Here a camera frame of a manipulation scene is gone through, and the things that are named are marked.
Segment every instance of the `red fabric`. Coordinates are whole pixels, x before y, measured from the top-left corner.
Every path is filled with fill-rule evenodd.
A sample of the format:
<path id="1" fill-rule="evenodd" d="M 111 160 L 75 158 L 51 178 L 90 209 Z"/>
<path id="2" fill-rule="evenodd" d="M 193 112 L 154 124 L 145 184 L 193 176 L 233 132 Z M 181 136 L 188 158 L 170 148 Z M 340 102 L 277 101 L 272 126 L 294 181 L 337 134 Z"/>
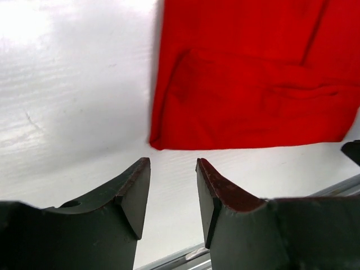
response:
<path id="1" fill-rule="evenodd" d="M 150 143 L 341 141 L 360 105 L 359 0 L 165 0 Z"/>

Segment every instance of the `white surface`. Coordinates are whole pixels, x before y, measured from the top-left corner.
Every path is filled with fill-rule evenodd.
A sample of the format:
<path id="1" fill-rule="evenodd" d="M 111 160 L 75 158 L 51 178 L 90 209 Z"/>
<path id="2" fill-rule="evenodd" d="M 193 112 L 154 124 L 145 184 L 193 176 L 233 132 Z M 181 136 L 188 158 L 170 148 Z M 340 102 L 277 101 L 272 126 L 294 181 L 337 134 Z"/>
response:
<path id="1" fill-rule="evenodd" d="M 265 197 L 308 195 L 360 172 L 341 144 L 150 149 L 160 15 L 157 0 L 0 0 L 0 199 L 60 206 L 149 156 L 140 267 L 203 240 L 198 157 Z"/>

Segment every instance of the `scratch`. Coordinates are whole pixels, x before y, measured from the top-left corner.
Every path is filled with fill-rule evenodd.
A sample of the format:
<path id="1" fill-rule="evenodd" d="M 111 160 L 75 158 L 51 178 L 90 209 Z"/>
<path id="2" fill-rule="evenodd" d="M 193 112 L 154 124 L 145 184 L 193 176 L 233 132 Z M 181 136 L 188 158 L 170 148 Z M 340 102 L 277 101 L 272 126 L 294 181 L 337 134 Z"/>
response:
<path id="1" fill-rule="evenodd" d="M 35 123 L 32 121 L 32 119 L 31 119 L 31 117 L 30 117 L 30 115 L 28 114 L 27 111 L 25 112 L 25 115 L 26 115 L 26 118 L 28 119 L 29 123 L 30 123 L 35 129 L 37 129 L 38 131 L 44 132 L 41 127 L 39 127 L 37 124 L 35 124 Z"/>

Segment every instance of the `red towel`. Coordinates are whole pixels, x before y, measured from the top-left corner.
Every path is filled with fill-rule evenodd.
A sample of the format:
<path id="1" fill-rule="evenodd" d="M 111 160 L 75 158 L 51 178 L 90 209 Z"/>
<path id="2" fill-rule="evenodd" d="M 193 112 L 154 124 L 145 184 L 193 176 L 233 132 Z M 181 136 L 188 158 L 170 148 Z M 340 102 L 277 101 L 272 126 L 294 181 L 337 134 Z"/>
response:
<path id="1" fill-rule="evenodd" d="M 341 141 L 360 105 L 359 0 L 165 0 L 150 143 Z"/>

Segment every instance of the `black object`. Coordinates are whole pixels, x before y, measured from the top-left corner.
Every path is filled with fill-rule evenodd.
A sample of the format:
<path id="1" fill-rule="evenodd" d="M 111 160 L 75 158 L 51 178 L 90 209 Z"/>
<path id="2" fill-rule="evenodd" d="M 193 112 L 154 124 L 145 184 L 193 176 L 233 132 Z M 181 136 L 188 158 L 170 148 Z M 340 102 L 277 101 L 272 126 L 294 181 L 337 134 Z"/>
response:
<path id="1" fill-rule="evenodd" d="M 341 151 L 358 166 L 360 166 L 360 140 L 347 142 L 342 146 Z"/>
<path id="2" fill-rule="evenodd" d="M 263 200 L 197 161 L 214 270 L 360 269 L 360 198 Z"/>
<path id="3" fill-rule="evenodd" d="M 0 202 L 0 269 L 130 270 L 142 237 L 150 160 L 60 208 Z"/>

